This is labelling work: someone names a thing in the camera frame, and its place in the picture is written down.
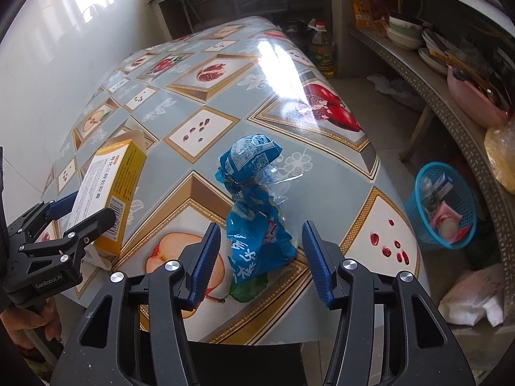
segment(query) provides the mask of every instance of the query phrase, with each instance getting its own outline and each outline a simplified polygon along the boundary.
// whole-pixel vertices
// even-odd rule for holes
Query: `blue basket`
[[[445,196],[445,202],[451,206],[456,212],[463,216],[459,222],[459,228],[462,229],[467,225],[471,225],[467,235],[459,242],[450,244],[449,242],[441,239],[438,234],[429,226],[429,221],[422,208],[420,202],[420,179],[427,176],[434,182],[441,177],[442,174],[450,176],[455,185],[452,190]],[[411,226],[415,231],[415,236],[420,244],[421,250],[434,250],[440,247],[449,248],[450,250],[457,250],[466,246],[474,237],[477,227],[477,212],[474,201],[474,196],[470,191],[467,183],[458,172],[444,164],[443,162],[430,162],[426,164],[417,174],[415,179],[415,186],[413,192],[406,202],[406,212],[408,213]]]

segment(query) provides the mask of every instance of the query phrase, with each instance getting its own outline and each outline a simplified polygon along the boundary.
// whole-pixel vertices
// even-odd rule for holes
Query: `blue plastic bag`
[[[220,157],[216,179],[225,184],[234,201],[227,216],[227,239],[231,242],[229,262],[236,283],[286,265],[297,254],[279,207],[255,179],[281,151],[266,136],[252,135],[235,142]]]

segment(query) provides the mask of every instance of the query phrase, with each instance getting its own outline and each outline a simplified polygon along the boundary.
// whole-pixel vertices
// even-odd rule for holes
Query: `table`
[[[222,247],[204,301],[185,313],[190,340],[226,344],[312,341],[334,335],[339,312],[317,298],[302,248],[259,288],[231,289],[225,218],[232,200],[218,157],[265,134],[282,147],[269,187],[297,241],[315,222],[323,239],[370,270],[409,270],[428,283],[404,209],[354,117],[313,64],[268,20],[249,17],[129,56],[95,92],[66,138],[44,200],[76,191],[108,137],[139,129],[147,159],[113,270],[151,271],[198,242],[210,222]],[[42,234],[58,238],[68,218]],[[65,294],[87,306],[109,273],[84,262]],[[148,328],[148,309],[141,308]],[[377,325],[382,325],[378,317]]]
[[[409,158],[434,112],[467,158],[488,205],[501,249],[506,277],[505,321],[508,322],[515,316],[515,196],[504,190],[493,176],[483,142],[485,130],[456,104],[445,78],[429,68],[416,51],[399,48],[373,30],[349,28],[349,33],[392,66],[428,105],[411,138],[412,144],[401,156]]]

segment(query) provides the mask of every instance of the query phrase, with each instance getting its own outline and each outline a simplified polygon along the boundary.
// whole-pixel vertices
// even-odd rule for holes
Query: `orange package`
[[[354,19],[356,27],[369,28],[372,26],[372,9],[370,0],[351,0],[352,11],[354,11]]]

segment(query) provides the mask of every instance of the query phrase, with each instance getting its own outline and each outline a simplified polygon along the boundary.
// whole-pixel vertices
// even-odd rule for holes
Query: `wall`
[[[390,67],[363,43],[351,36],[354,27],[351,0],[333,0],[333,34],[338,48],[338,75],[341,78],[365,78],[370,74],[387,73]]]
[[[0,44],[7,223],[40,198],[66,134],[124,58],[165,40],[146,0],[27,0]]]

